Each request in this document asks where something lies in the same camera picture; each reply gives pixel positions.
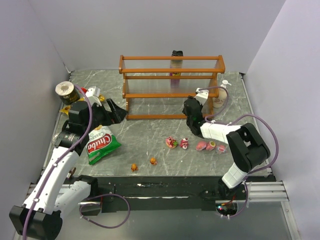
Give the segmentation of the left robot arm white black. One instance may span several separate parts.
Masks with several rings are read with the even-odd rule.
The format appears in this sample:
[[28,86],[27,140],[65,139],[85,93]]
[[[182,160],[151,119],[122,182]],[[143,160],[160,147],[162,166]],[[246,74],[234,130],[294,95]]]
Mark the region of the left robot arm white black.
[[98,192],[95,177],[81,175],[62,195],[59,194],[66,178],[89,142],[89,133],[99,126],[121,123],[128,112],[108,98],[110,110],[103,105],[74,102],[68,120],[59,133],[51,159],[36,187],[22,206],[14,205],[9,218],[24,238],[54,240],[59,235],[63,220],[84,199]]

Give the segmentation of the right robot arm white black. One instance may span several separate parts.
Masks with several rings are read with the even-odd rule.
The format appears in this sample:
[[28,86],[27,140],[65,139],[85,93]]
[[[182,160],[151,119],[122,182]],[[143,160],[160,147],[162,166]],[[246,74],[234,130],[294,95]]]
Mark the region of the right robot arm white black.
[[186,115],[186,125],[195,136],[228,145],[233,164],[218,181],[219,195],[226,198],[236,191],[250,171],[271,156],[271,152],[253,124],[208,122],[203,117],[202,108],[195,97],[189,96],[184,101],[182,113]]

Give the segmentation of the pink bear strawberry hat toy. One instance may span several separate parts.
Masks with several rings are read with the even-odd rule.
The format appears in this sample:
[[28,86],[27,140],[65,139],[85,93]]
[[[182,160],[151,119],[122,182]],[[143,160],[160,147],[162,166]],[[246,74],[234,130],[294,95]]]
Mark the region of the pink bear strawberry hat toy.
[[188,138],[187,138],[187,137],[182,138],[181,141],[180,141],[179,146],[180,146],[182,149],[186,150],[186,149],[188,148],[188,145],[189,145]]

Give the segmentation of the pink bear blue glasses toy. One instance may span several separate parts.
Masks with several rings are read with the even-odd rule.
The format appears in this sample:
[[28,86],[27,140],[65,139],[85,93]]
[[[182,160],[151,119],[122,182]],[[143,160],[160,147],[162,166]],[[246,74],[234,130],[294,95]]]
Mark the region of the pink bear blue glasses toy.
[[217,147],[216,147],[216,153],[217,154],[224,154],[224,153],[226,153],[226,151],[227,151],[227,146],[226,145],[218,145]]

